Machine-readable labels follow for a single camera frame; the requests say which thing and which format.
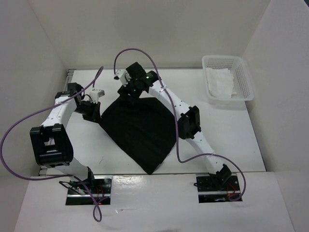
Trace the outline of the black pleated skirt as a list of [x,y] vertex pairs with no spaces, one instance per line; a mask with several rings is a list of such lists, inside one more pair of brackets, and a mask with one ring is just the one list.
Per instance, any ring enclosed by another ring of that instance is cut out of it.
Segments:
[[152,174],[176,144],[173,114],[156,98],[129,103],[116,99],[99,125],[147,174]]

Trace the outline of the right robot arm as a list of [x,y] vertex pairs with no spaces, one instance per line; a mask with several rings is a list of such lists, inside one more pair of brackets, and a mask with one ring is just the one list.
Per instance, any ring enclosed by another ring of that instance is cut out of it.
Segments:
[[[176,125],[176,156],[179,163],[184,164],[204,157],[206,169],[211,178],[210,185],[217,190],[222,190],[228,185],[232,172],[223,159],[215,155],[206,140],[200,125],[200,111],[197,106],[188,105],[173,93],[158,75],[157,70],[147,72],[137,62],[124,70],[114,70],[114,79],[122,83],[118,90],[121,97],[133,101],[143,92],[147,92],[173,114]],[[180,139],[187,141],[197,155],[182,160],[179,149]]]

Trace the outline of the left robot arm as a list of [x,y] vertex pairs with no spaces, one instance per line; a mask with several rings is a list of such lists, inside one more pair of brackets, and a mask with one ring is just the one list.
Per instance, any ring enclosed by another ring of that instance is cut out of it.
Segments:
[[66,91],[56,94],[55,106],[47,119],[29,132],[37,164],[69,175],[75,191],[81,189],[91,193],[96,188],[96,181],[91,169],[74,157],[66,127],[73,113],[97,123],[100,118],[99,99],[104,94],[103,90],[95,88],[85,94],[80,84],[69,83]]

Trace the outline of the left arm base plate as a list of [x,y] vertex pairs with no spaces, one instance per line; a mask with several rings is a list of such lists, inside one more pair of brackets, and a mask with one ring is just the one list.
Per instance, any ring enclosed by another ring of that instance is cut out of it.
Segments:
[[[94,205],[90,194],[80,182],[59,181],[58,183],[67,189],[66,205]],[[112,176],[96,175],[92,184],[87,182],[85,184],[99,205],[110,205]]]

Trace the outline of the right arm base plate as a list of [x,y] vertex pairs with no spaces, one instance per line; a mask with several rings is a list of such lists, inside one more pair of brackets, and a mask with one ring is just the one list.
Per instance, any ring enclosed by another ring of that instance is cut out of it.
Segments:
[[193,184],[197,188],[199,203],[230,202],[229,197],[237,198],[241,194],[238,177],[232,175],[222,186],[216,185],[215,180],[208,174],[196,175]]

